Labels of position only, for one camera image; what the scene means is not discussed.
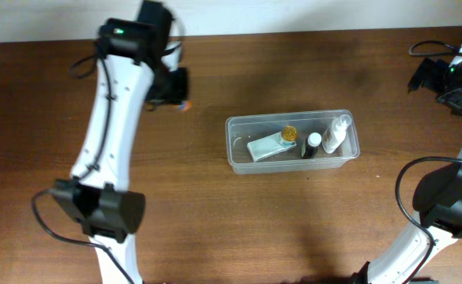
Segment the white spray bottle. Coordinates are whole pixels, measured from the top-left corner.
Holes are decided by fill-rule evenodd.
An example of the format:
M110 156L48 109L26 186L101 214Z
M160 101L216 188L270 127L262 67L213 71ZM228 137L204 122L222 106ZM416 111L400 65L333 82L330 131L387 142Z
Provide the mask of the white spray bottle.
M334 118L329 127L322 135L322 147L328 154L332 154L345 140L347 129L351 126L352 118L348 114L342 114Z

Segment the white green medicine box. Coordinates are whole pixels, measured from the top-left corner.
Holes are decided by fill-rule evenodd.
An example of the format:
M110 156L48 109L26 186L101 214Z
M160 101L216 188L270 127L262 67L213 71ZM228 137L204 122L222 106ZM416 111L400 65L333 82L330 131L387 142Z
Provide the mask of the white green medicine box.
M295 140L286 140L282 132L278 132L249 142L247 149L252 160L256 163L273 155L289 151L296 145Z

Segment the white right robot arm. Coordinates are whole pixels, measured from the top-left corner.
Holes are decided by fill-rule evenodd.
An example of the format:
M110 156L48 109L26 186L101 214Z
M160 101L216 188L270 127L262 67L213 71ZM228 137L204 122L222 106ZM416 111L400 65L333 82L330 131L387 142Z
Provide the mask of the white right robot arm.
M462 116L462 45L446 44L444 52L421 53L420 66L408 82L408 91L427 88L436 100ZM418 183L408 214L400 198L400 183L414 165L443 162ZM462 239L462 148L456 158L429 156L415 159L399 172L396 203L407 226L377 259L366 262L350 283L411 283L417 273L441 250Z

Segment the dark bottle white cap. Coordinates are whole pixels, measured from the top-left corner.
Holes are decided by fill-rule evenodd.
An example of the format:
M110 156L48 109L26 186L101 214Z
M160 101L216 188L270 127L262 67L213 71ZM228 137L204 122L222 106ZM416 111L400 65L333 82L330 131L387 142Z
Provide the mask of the dark bottle white cap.
M321 134L311 133L304 141L301 149L301 159L312 159L321 144Z

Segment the orange Redoxon tablet tube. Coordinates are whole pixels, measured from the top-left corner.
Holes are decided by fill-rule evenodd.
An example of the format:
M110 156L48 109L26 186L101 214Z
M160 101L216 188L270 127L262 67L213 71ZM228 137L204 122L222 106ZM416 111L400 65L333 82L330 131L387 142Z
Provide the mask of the orange Redoxon tablet tube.
M192 107L192 102L191 101L182 101L182 103L179 105L178 109L181 112L186 112Z

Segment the small gold-lidded balm jar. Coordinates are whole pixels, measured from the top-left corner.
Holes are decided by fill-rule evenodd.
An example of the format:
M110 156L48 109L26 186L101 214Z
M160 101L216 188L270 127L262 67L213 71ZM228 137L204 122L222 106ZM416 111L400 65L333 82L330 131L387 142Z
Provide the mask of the small gold-lidded balm jar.
M298 136L298 131L294 126L286 126L280 132L280 143L285 147L288 145L295 144L295 141Z

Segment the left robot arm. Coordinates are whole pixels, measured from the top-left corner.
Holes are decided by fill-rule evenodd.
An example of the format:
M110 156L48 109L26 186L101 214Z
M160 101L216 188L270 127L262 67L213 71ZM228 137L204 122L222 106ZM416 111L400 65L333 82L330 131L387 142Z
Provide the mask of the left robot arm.
M110 18L95 44L96 97L85 140L69 179L48 193L88 236L104 283L141 283L136 232L145 195L131 192L130 157L142 108L184 109L189 75L179 65L182 41L170 40L176 18L161 2L144 1L133 21Z

